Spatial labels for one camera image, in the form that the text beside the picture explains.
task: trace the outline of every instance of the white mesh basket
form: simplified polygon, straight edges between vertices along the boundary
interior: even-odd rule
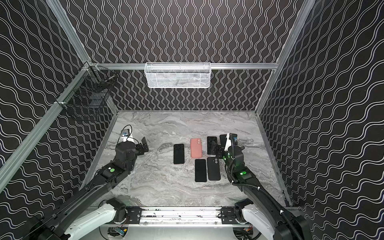
[[[150,88],[209,88],[211,63],[146,63]]]

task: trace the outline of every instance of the black mesh basket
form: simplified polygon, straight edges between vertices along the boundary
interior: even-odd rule
[[[117,73],[112,70],[91,67],[61,106],[77,121],[99,120],[116,78]]]

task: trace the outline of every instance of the wallpaper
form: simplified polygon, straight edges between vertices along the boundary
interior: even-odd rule
[[[0,1],[0,167],[82,67],[44,0]]]
[[[317,0],[261,113],[313,239],[384,238],[384,1]]]
[[[276,62],[303,0],[61,0],[96,63]]]
[[[255,110],[271,70],[213,70],[209,88],[149,88],[144,71],[124,70],[112,90],[120,110]]]
[[[91,166],[112,114],[79,122],[62,111],[0,193],[0,239],[21,239],[25,223],[43,216],[76,193]]]

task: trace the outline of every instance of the marble surface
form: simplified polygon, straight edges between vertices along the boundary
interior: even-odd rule
[[[96,170],[113,160],[121,129],[131,124],[132,136],[146,137],[149,152],[138,156],[133,172],[112,191],[100,198],[118,197],[137,206],[233,206],[246,198],[225,176],[220,160],[220,181],[195,182],[195,161],[190,157],[190,139],[201,138],[203,157],[207,155],[207,136],[238,134],[246,166],[281,204],[282,191],[272,169],[253,112],[119,112],[113,132]],[[173,145],[184,144],[185,164],[173,164]]]

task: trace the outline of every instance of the black phone case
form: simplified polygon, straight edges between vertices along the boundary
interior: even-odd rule
[[[215,157],[207,158],[208,164],[208,179],[210,181],[219,181],[220,176],[220,160]]]
[[[207,181],[207,166],[205,159],[195,159],[195,182]]]
[[[173,145],[173,164],[184,164],[184,144]]]
[[[212,141],[217,143],[217,137],[207,137],[207,154],[208,155],[216,155],[216,153],[212,150]]]

